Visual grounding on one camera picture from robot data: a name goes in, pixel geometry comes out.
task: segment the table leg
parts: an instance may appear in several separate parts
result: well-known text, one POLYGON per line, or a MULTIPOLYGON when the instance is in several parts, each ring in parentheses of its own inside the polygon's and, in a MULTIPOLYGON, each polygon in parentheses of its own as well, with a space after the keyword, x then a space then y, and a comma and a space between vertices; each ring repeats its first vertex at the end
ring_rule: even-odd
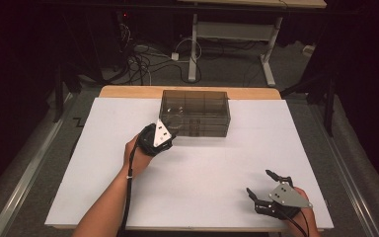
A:
POLYGON ((193 14, 192 19, 192 41, 190 48, 190 59, 189 59, 189 81, 194 82, 196 77, 196 25, 197 25, 197 14, 193 14))
POLYGON ((278 36, 281 22, 282 22, 282 17, 279 17, 276 19, 269 42, 268 42, 266 53, 261 55, 261 64, 263 65, 265 79, 266 79, 267 84, 270 87, 275 86, 275 81, 273 80, 272 71, 270 70, 269 58, 270 58, 270 54, 272 53, 273 47, 275 46, 275 41, 276 41, 276 37, 278 36))
POLYGON ((54 73, 54 98, 56 103, 56 114, 53 122, 58 122, 63 114, 63 79, 61 75, 61 66, 57 65, 54 73))

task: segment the forearm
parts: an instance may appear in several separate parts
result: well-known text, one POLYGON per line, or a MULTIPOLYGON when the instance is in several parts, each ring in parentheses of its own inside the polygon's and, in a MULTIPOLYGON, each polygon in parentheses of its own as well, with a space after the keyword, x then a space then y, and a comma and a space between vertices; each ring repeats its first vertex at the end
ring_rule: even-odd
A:
MULTIPOLYGON (((304 235, 298 229, 289 229, 289 232, 291 233, 291 236, 293 237, 304 237, 304 235)), ((309 229, 309 233, 307 237, 321 237, 321 234, 318 231, 318 229, 311 228, 309 229)))
POLYGON ((115 236, 124 211, 126 175, 126 170, 118 173, 79 222, 73 236, 115 236))

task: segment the black cable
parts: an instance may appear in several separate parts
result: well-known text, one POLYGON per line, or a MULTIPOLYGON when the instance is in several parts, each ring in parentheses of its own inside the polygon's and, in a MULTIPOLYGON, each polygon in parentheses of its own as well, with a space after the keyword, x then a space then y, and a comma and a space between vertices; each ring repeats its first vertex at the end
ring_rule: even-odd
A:
POLYGON ((201 69, 198 67, 198 64, 195 62, 195 60, 191 57, 190 58, 192 60, 192 62, 195 64, 195 67, 196 67, 196 70, 198 71, 198 75, 199 75, 199 79, 198 80, 195 80, 193 82, 190 82, 190 81, 185 81, 183 80, 183 78, 181 77, 181 80, 184 81, 185 83, 188 83, 188 84, 195 84, 195 83, 198 83, 199 81, 201 81, 201 69))
POLYGON ((124 207, 124 214, 122 216, 122 222, 121 225, 116 232, 116 236, 123 237, 125 236, 125 225, 127 224, 127 218, 128 218, 128 213, 130 210, 130 203, 131 203, 131 185, 132 185, 132 179, 133 179, 133 160, 134 160, 134 153, 137 148, 137 141, 140 139, 140 134, 137 136, 136 142, 134 142, 133 149, 130 152, 130 156, 128 158, 128 173, 127 173, 127 197, 125 199, 125 207, 124 207))
POLYGON ((147 43, 144 43, 144 42, 139 43, 138 45, 136 45, 134 47, 134 51, 138 52, 138 53, 147 53, 149 50, 150 50, 150 46, 147 43), (144 51, 136 51, 135 48, 138 47, 138 46, 146 46, 146 49, 144 51))
POLYGON ((129 68, 127 70, 127 73, 128 73, 128 79, 126 81, 123 81, 123 82, 117 82, 115 83, 116 85, 131 85, 132 81, 133 81, 133 78, 134 76, 137 74, 137 71, 129 68))
MULTIPOLYGON (((206 57, 205 57, 205 54, 204 54, 203 58, 204 58, 204 59, 207 59, 207 60, 214 60, 214 59, 218 59, 218 58, 222 57, 222 56, 224 55, 224 51, 225 51, 225 50, 224 50, 224 45, 221 44, 221 43, 220 43, 219 45, 220 45, 220 49, 221 49, 221 50, 220 50, 220 54, 219 54, 218 56, 216 56, 216 57, 210 57, 210 58, 207 57, 207 58, 206 58, 206 57)), ((205 52, 206 50, 207 50, 207 52, 208 52, 209 49, 214 50, 215 48, 209 48, 209 47, 208 47, 208 48, 205 48, 205 47, 204 47, 204 52, 205 52)))
POLYGON ((159 63, 156 63, 156 64, 150 64, 150 66, 159 66, 159 65, 165 64, 167 62, 174 62, 174 60, 169 59, 169 60, 166 60, 166 61, 163 61, 163 62, 159 62, 159 63))
POLYGON ((121 71, 119 73, 117 73, 112 78, 107 79, 106 81, 112 83, 113 81, 118 80, 119 78, 123 77, 130 69, 127 63, 125 63, 124 65, 125 67, 121 67, 121 71))
POLYGON ((133 82, 135 81, 138 81, 138 78, 137 79, 133 79, 135 75, 137 75, 138 71, 136 70, 131 76, 130 78, 128 79, 128 81, 122 85, 125 85, 125 84, 128 84, 128 85, 132 85, 133 82))
POLYGON ((254 78, 255 78, 258 74, 260 74, 260 70, 257 70, 257 73, 255 73, 255 75, 252 76, 252 77, 248 80, 247 84, 245 84, 245 82, 247 81, 246 76, 247 76, 249 70, 252 68, 252 66, 257 65, 257 64, 258 64, 257 62, 252 63, 252 64, 248 67, 248 69, 245 71, 245 73, 244 73, 244 75, 243 75, 242 87, 249 87, 249 86, 251 85, 252 80, 254 80, 254 78))
POLYGON ((300 230, 300 232, 303 234, 304 237, 309 237, 309 235, 306 234, 306 232, 303 230, 303 228, 301 228, 301 226, 297 222, 295 222, 292 218, 290 218, 288 215, 286 215, 283 211, 280 211, 277 209, 276 212, 278 212, 278 214, 282 215, 285 219, 287 219, 295 227, 297 227, 297 229, 300 230))
POLYGON ((141 54, 139 54, 140 56, 140 60, 143 62, 143 64, 146 64, 147 67, 150 66, 150 59, 147 57, 147 56, 143 56, 141 54))
POLYGON ((161 70, 161 69, 163 69, 165 67, 169 67, 169 66, 178 67, 178 69, 180 69, 181 80, 184 80, 183 79, 183 69, 181 69, 181 67, 179 65, 175 65, 175 64, 168 64, 168 65, 165 65, 165 66, 161 66, 161 67, 159 67, 159 68, 157 68, 155 70, 152 70, 151 72, 155 73, 155 72, 157 72, 157 71, 159 71, 159 70, 161 70))
POLYGON ((220 46, 226 46, 230 48, 234 48, 234 50, 226 50, 226 51, 237 51, 237 50, 249 50, 252 49, 256 44, 257 41, 254 40, 247 40, 247 41, 223 41, 222 39, 218 39, 218 41, 210 40, 210 39, 201 39, 201 41, 207 41, 212 44, 218 44, 220 46), (231 44, 240 44, 243 43, 242 46, 235 46, 231 44))
POLYGON ((135 60, 135 63, 137 63, 137 66, 138 66, 138 73, 140 74, 140 86, 143 86, 143 75, 141 73, 141 60, 140 58, 138 58, 135 54, 134 54, 134 60, 135 60))
POLYGON ((306 222, 306 228, 307 228, 307 236, 310 236, 309 231, 309 223, 307 222, 306 215, 304 215, 303 211, 300 210, 301 215, 303 215, 304 221, 306 222))
POLYGON ((130 83, 130 68, 128 67, 128 69, 126 70, 126 72, 125 73, 128 73, 128 80, 126 80, 126 81, 124 81, 124 82, 114 82, 113 81, 113 84, 115 84, 115 85, 126 85, 126 84, 129 84, 130 83))

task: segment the dark background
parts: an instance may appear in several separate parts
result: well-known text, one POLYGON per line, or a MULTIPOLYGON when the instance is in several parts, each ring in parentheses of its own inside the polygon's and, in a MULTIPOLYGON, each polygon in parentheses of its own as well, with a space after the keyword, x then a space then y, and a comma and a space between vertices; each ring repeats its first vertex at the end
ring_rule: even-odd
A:
MULTIPOLYGON (((302 81, 333 65, 337 94, 379 173, 379 1, 327 2, 331 10, 363 11, 360 17, 333 17, 327 22, 290 16, 283 21, 277 43, 318 43, 302 81)), ((68 75, 80 72, 93 78, 101 77, 101 67, 121 66, 115 12, 61 15, 30 3, 0 1, 0 175, 45 115, 57 65, 68 75)), ((164 48, 189 35, 190 15, 129 14, 130 26, 140 37, 149 36, 164 48)))

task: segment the table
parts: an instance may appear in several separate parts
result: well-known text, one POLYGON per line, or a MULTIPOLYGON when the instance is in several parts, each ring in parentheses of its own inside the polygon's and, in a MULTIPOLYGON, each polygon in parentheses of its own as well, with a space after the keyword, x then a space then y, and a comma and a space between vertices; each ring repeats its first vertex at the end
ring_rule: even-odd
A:
POLYGON ((281 231, 284 224, 256 214, 246 193, 250 188, 267 199, 278 183, 265 169, 291 176, 308 191, 318 227, 333 228, 289 109, 276 90, 137 86, 107 86, 96 98, 46 225, 75 227, 119 170, 123 144, 157 118, 164 89, 227 91, 228 135, 177 137, 170 150, 156 156, 133 182, 127 229, 281 231))
MULTIPOLYGON (((193 2, 194 4, 238 4, 267 6, 277 8, 326 8, 324 0, 180 0, 183 2, 193 2)), ((218 38, 218 39, 238 39, 238 40, 263 40, 267 41, 267 50, 261 54, 261 66, 265 73, 265 79, 270 87, 275 86, 275 80, 269 66, 269 58, 275 45, 281 26, 282 17, 277 17, 274 25, 249 25, 249 24, 229 24, 200 22, 197 14, 193 14, 191 56, 189 61, 189 81, 196 80, 196 39, 197 38, 218 38)))

